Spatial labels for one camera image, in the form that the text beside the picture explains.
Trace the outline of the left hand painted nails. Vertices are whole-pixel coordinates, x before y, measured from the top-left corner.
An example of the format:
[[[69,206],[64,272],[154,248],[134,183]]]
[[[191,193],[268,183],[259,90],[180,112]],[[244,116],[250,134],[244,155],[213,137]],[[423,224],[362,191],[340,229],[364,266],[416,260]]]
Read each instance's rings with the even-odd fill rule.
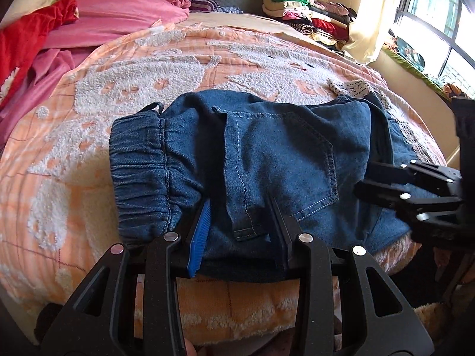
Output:
[[[184,342],[187,356],[197,356],[197,350],[194,345],[188,339],[185,339]]]

